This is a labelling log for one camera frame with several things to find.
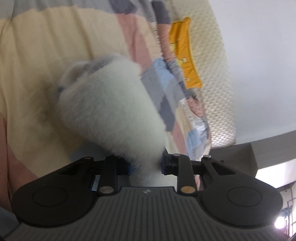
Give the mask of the white fluffy fleece garment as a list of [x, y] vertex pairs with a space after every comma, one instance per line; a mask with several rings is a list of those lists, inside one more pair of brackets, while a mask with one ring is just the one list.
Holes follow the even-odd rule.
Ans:
[[107, 55], [73, 63], [58, 83], [65, 126], [131, 163], [132, 183], [158, 185], [166, 127], [140, 78], [140, 66]]

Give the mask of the bright studio lamp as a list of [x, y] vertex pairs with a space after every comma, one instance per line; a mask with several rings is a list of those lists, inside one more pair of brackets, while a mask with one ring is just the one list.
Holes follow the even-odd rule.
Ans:
[[281, 231], [286, 231], [289, 226], [289, 216], [291, 213], [292, 207], [285, 207], [282, 209], [274, 223], [275, 228]]

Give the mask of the cream quilted headboard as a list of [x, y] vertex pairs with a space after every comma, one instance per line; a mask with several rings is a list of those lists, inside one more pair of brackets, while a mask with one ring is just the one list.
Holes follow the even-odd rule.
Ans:
[[165, 5], [172, 21], [191, 19], [192, 55], [203, 82], [198, 94], [204, 101], [212, 148], [234, 145], [234, 97], [224, 41], [212, 7], [209, 1], [165, 1]]

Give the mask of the yellow crown cushion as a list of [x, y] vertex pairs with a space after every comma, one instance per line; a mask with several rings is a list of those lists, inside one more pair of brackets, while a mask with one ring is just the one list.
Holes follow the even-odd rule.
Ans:
[[174, 52], [177, 63], [183, 71], [186, 89], [202, 88], [203, 86], [192, 53], [190, 23], [191, 18], [187, 16], [182, 21], [172, 23], [169, 32], [171, 50]]

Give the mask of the grey bedside cabinet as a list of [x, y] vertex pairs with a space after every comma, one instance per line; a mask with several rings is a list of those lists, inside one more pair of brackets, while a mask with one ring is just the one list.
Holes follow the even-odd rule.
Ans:
[[212, 149], [210, 155], [217, 161], [223, 161], [224, 164], [251, 177], [257, 174], [258, 166], [250, 143]]

